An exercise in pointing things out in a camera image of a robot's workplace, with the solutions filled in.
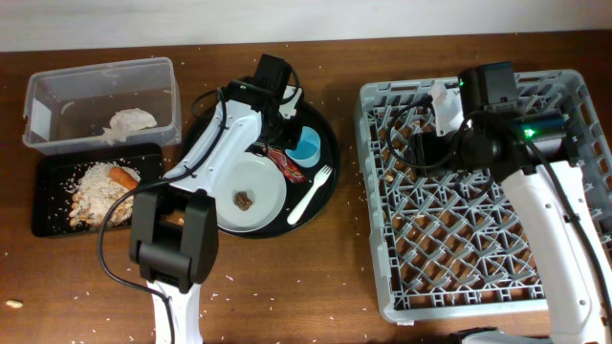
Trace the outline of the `light blue cup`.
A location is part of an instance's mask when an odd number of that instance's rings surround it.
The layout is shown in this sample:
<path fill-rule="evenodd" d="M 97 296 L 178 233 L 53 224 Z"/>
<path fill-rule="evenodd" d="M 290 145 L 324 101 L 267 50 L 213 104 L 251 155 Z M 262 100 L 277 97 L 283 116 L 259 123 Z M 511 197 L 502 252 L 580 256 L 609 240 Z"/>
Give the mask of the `light blue cup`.
<path fill-rule="evenodd" d="M 311 127 L 304 126 L 296 149 L 286 149 L 285 154 L 299 166 L 310 168 L 319 162 L 320 149 L 321 140 L 318 132 Z"/>

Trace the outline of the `white tissue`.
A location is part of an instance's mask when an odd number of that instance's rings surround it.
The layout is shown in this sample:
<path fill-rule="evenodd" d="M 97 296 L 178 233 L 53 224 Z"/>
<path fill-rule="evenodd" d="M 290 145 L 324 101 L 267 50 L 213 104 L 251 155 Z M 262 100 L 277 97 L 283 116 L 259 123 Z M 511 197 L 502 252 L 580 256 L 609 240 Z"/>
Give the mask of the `white tissue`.
<path fill-rule="evenodd" d="M 153 128 L 157 125 L 155 118 L 139 108 L 118 111 L 109 121 L 109 126 L 103 128 L 102 136 L 110 144 L 116 141 L 126 141 L 134 132 Z"/>

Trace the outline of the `orange carrot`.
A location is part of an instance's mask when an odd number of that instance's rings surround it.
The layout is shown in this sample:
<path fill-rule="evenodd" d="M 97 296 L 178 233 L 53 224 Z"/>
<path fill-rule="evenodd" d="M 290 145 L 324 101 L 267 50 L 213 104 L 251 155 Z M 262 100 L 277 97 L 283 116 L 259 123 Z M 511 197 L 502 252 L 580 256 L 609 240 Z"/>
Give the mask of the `orange carrot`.
<path fill-rule="evenodd" d="M 131 174 L 121 167 L 112 167 L 109 170 L 109 178 L 113 182 L 120 184 L 128 190 L 135 189 L 139 184 L 139 182 Z"/>

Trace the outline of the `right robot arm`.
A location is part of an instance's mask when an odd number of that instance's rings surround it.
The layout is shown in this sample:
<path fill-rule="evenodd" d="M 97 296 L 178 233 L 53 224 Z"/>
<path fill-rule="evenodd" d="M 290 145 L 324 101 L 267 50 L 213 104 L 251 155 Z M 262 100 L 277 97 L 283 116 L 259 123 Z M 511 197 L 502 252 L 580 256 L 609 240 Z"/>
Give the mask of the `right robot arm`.
<path fill-rule="evenodd" d="M 568 114 L 531 108 L 509 62 L 481 65 L 456 86 L 432 83 L 420 104 L 435 132 L 404 157 L 420 176 L 488 170 L 524 231 L 543 284 L 555 343 L 611 340 L 611 267 L 589 213 Z"/>

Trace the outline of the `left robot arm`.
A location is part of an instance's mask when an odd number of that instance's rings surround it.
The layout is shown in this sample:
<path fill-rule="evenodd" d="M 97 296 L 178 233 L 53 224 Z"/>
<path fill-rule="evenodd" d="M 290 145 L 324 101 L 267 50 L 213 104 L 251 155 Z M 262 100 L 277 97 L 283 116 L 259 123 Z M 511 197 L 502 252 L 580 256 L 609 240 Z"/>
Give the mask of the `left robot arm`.
<path fill-rule="evenodd" d="M 262 55 L 254 75 L 218 90 L 214 116 L 183 159 L 131 191 L 129 256 L 146 282 L 141 289 L 153 299 L 157 342 L 202 342 L 199 293 L 219 247 L 215 201 L 221 182 L 257 142 L 296 148 L 301 88 L 289 82 L 297 79 L 284 59 Z"/>

